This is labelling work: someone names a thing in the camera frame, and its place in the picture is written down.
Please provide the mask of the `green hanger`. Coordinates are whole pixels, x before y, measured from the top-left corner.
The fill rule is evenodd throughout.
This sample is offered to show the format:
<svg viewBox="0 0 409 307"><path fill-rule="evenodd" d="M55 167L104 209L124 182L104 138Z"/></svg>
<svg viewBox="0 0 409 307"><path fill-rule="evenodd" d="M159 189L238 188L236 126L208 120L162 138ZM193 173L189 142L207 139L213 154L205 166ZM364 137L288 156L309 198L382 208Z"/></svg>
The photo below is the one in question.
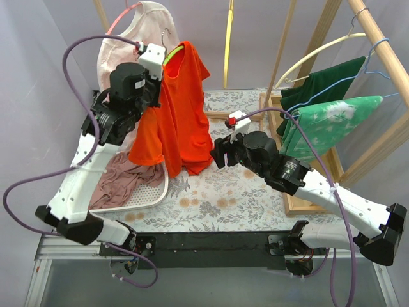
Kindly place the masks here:
<svg viewBox="0 0 409 307"><path fill-rule="evenodd" d="M165 44L164 44L164 34L165 34L165 33L171 34L171 32L170 32L170 30L169 30L168 28L165 28L165 29L163 30L162 34L161 34L161 43L162 43L162 46L165 48L165 52L166 52L166 57L165 57L165 59L164 59L164 61L163 61L163 65L164 65L164 66L166 66L166 65L170 62L171 58L172 58L177 52L183 50L184 47L185 47L184 45L179 45L179 46L175 47L170 53L168 53L168 52L167 52L167 48L165 47Z"/></svg>

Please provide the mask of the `orange t shirt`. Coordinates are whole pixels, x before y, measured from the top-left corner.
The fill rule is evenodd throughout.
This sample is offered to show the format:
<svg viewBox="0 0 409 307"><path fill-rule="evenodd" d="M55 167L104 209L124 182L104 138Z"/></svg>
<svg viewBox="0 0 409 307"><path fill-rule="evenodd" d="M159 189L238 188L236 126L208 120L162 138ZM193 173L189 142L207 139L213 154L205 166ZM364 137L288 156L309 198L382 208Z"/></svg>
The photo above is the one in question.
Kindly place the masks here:
<svg viewBox="0 0 409 307"><path fill-rule="evenodd" d="M170 177L198 175L212 163L213 141L204 112L203 81L210 76L190 42L164 65L160 107L141 117L128 158L140 166L164 162Z"/></svg>

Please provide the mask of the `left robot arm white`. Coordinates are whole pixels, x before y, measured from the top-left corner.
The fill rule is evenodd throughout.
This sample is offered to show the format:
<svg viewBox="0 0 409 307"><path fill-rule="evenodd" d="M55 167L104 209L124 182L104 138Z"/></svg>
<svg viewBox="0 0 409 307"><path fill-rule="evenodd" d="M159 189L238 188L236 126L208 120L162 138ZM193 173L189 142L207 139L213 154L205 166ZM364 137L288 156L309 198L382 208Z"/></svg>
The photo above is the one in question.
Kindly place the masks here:
<svg viewBox="0 0 409 307"><path fill-rule="evenodd" d="M48 205L35 215L76 243L114 244L123 256L136 247L136 232L126 224L104 219L89 211L89 204L108 162L127 134L150 107L159 107L161 64L119 64L109 75L111 86L96 97L81 127L79 145L70 171Z"/></svg>

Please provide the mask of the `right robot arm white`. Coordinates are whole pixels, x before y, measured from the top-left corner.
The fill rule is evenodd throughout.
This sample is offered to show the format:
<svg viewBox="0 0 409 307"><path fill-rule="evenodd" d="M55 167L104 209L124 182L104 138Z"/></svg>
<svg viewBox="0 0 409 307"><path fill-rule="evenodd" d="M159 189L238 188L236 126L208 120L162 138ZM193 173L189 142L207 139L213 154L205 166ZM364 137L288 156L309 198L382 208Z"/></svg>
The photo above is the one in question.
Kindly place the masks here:
<svg viewBox="0 0 409 307"><path fill-rule="evenodd" d="M240 164L263 178L272 189L315 203L348 222L349 232L297 222L289 238L294 253L301 255L312 248L358 247L374 263L394 263L405 227L406 207L375 203L330 184L310 165L279 153L275 141L261 131L218 138L210 155L218 168Z"/></svg>

